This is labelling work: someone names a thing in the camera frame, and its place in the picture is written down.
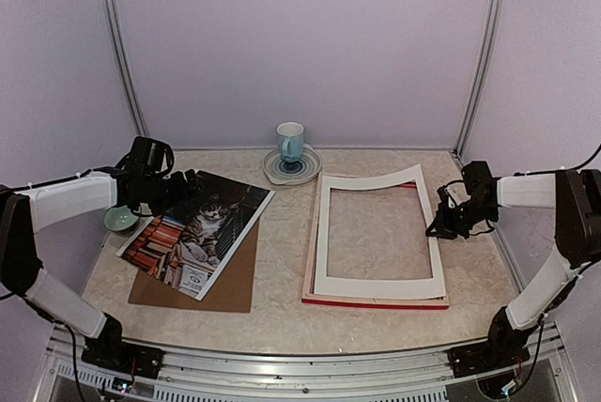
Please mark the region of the white mat board passe-partout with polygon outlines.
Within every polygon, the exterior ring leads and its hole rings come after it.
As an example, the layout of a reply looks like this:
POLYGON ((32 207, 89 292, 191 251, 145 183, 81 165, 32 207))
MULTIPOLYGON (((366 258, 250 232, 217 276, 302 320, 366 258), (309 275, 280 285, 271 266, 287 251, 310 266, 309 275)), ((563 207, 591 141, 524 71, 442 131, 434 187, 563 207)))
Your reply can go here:
POLYGON ((314 293, 317 296, 334 298, 356 298, 373 301, 421 301, 442 299, 446 287, 441 264, 439 244, 435 238, 427 240, 432 276, 413 280, 359 280, 328 275, 329 228, 331 192, 366 192, 399 187, 413 183, 416 186, 422 214, 426 224, 434 220, 427 195, 422 167, 413 165, 388 175, 351 178, 322 174, 319 177, 320 189, 317 192, 314 251, 314 293))

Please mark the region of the cat photo print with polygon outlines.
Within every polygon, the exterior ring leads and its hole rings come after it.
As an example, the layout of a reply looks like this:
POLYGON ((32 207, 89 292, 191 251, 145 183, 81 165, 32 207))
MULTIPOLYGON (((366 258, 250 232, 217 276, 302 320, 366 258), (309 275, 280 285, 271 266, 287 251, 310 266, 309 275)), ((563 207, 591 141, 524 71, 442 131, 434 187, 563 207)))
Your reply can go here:
POLYGON ((269 205, 274 191, 190 169, 168 176, 165 196, 116 255, 198 301, 269 205))

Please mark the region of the red wooden picture frame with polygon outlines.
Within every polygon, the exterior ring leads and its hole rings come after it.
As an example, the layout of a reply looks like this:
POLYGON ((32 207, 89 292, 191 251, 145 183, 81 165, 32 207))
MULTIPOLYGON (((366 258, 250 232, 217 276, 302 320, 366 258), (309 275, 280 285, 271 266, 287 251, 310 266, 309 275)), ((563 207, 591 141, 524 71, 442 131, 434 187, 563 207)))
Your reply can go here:
MULTIPOLYGON (((413 310, 446 310, 449 307, 449 302, 446 296, 442 299, 421 300, 421 301, 401 301, 401 300, 381 300, 381 301, 369 301, 367 299, 356 299, 356 298, 334 298, 329 296, 317 296, 314 293, 314 251, 315 251, 315 216, 316 216, 316 200, 317 192, 320 189, 319 177, 325 173, 320 173, 317 177, 316 184, 316 197, 314 201, 314 207, 311 218, 311 227, 309 234, 309 243, 306 256, 305 273, 303 279, 303 286, 301 291, 301 301, 307 304, 323 305, 323 306, 340 306, 349 308, 368 308, 368 309, 413 309, 413 310)), ((401 185, 399 187, 416 186, 413 183, 401 185)))

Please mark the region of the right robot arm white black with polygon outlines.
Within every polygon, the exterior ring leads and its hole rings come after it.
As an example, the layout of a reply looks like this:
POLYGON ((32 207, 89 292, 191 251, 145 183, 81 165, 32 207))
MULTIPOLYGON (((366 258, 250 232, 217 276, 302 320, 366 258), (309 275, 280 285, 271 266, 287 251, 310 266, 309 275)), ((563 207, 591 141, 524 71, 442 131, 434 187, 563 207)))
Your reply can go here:
POLYGON ((548 313, 565 301, 582 273, 599 263, 600 172, 579 165, 495 177, 487 162, 473 161, 462 167, 459 183, 468 196, 463 202, 449 185, 439 187, 427 237, 468 239, 476 225, 492 226, 501 213, 518 209, 511 219, 525 223, 518 245, 529 255, 545 255, 519 295, 492 318, 484 341, 449 350, 454 373, 462 377, 529 360, 531 335, 543 330, 548 313))

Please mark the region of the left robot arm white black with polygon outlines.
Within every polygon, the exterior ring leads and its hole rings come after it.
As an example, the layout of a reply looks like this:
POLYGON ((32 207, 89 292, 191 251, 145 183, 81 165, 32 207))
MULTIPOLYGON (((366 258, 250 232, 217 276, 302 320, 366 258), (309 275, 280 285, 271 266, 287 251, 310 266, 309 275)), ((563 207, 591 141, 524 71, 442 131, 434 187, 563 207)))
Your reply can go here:
POLYGON ((114 369, 131 360, 118 320, 86 302, 47 272, 35 236, 71 218, 113 207, 147 205, 153 215, 195 198, 201 184, 193 170, 141 173, 102 167, 22 191, 1 189, 1 283, 41 317, 81 334, 88 349, 114 369))

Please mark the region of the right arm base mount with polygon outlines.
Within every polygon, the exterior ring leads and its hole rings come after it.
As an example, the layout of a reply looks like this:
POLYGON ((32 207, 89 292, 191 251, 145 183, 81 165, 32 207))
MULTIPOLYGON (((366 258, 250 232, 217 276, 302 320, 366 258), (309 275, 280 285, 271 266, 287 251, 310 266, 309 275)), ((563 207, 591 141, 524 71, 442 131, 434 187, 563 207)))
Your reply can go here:
POLYGON ((454 377, 464 378, 528 361, 531 355, 527 342, 534 331, 535 328, 521 331, 491 327, 485 341, 449 349, 447 357, 454 377))

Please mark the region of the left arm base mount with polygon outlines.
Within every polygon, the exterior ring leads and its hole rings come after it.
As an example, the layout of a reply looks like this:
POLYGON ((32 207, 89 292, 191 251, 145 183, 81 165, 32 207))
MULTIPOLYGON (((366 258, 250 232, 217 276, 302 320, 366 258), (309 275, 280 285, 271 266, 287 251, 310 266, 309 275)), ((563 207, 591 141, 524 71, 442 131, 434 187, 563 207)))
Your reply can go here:
POLYGON ((124 343, 119 351, 110 355, 86 346, 82 353, 84 363, 128 374, 134 378, 157 379, 162 368, 164 351, 159 348, 124 343))

